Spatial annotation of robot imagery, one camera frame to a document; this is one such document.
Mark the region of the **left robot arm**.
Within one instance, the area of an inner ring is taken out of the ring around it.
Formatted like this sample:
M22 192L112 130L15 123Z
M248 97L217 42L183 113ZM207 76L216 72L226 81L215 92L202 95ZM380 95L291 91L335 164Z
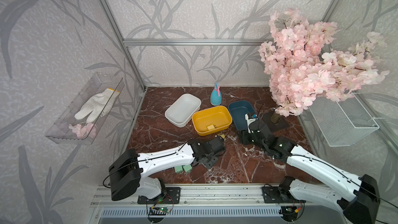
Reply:
M165 201L169 194L164 181L152 178L151 175L192 164L202 164L211 169L226 149L224 141L225 138L216 136L205 142L190 139L178 147L157 152L137 153L135 149L126 150L108 169L111 199L120 201L138 195L154 204Z

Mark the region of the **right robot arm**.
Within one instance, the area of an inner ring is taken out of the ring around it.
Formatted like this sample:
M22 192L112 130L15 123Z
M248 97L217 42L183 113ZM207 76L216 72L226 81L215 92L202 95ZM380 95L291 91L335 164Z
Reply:
M299 144L284 137L276 137L266 123L246 116L236 124L244 145L253 144L276 160L300 169L323 183L307 184L286 177L280 184L281 197L309 201L343 214L353 224L374 224L380 206L376 179L367 174L358 176L316 157Z

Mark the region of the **yellow storage box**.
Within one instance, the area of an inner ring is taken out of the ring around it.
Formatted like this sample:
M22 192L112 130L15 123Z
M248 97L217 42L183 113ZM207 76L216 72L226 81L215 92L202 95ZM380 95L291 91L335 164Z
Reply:
M192 122L198 135L206 136L223 131L232 123L232 117L225 106L215 106L193 114ZM207 126L213 124L216 128L208 131Z

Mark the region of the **dark teal storage box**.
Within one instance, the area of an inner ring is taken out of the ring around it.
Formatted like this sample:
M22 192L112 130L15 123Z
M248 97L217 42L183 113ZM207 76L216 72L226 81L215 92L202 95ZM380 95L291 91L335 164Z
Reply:
M248 133L253 132L251 129L247 129L247 123L245 120L246 114L249 114L249 116L257 114L250 102L246 100L233 102L229 104L228 110L237 131L248 131Z

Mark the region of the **white storage box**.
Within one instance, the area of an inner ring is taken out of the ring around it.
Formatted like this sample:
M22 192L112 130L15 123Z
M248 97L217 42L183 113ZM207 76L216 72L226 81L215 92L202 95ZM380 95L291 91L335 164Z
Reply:
M185 127L194 113L199 111L202 101L192 94L181 95L166 111L166 119L179 128Z

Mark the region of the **green plug bottom right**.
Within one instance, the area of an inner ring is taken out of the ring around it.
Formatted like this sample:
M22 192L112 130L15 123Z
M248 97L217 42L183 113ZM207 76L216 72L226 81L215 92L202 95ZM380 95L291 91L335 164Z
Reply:
M189 173L192 171L193 167L191 165L182 166L185 173Z

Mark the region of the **green plug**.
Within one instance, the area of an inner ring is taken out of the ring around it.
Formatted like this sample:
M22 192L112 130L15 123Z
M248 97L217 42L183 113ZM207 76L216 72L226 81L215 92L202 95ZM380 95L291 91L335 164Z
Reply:
M176 166L174 167L175 173L181 173L183 172L183 166Z
M185 173L189 173L192 171L193 167L191 165L182 166Z

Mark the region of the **green plug bottom left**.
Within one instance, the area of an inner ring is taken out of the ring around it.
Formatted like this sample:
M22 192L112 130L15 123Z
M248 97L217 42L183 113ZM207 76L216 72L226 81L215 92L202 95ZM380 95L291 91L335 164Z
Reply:
M183 166L176 166L174 167L175 173L181 173L183 172Z

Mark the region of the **pink cherry blossom plant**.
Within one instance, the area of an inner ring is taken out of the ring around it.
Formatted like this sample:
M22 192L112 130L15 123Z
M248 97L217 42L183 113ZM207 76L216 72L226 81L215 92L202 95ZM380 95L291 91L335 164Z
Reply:
M336 22L310 23L298 9L274 12L269 20L272 41L258 50L269 76L277 118L298 116L319 97L342 102L365 85L378 85L388 75L379 71L372 51L386 45L384 37L369 32L366 39L347 51L324 46L334 41Z

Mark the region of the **white work glove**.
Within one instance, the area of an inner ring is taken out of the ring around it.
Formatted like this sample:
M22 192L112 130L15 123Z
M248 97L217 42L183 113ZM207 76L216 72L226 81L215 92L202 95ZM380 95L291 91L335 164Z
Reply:
M111 88L105 89L102 93L95 94L75 114L75 119L82 120L86 118L86 122L94 123L99 117L104 117L111 111L119 94L119 90Z

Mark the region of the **pink flower on shelf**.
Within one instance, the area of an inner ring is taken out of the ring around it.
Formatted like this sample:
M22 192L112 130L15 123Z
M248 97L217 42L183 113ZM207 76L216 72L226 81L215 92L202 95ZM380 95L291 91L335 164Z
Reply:
M94 139L97 135L97 126L91 122L82 122L77 125L69 124L68 128L78 139L86 139L87 137Z

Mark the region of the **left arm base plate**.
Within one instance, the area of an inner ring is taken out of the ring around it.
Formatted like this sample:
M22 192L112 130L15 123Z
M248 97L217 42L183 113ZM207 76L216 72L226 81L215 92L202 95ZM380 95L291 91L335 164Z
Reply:
M180 196L181 196L180 187L166 187L166 193L163 192L154 199L148 199L144 196L139 196L137 203L140 205L179 204Z

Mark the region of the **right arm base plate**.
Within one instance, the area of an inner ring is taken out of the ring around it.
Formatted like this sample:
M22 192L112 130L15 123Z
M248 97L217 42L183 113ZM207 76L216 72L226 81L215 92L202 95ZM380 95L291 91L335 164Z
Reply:
M274 204L303 204L306 201L296 199L288 189L280 186L266 184L262 187L262 197L264 203Z

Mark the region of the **aluminium front rail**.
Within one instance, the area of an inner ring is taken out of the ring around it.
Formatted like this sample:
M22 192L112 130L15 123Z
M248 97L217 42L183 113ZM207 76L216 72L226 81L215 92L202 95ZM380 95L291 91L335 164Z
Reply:
M263 184L167 184L166 187L180 187L181 196L176 206L260 206L282 205L264 203ZM298 200L312 205L331 207L342 197L324 185L294 183L291 194Z

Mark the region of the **clear acrylic wall shelf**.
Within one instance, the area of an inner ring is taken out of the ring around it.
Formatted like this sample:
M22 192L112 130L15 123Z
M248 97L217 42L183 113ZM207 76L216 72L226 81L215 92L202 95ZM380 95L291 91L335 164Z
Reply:
M120 76L94 73L45 137L56 144L91 145L124 86Z

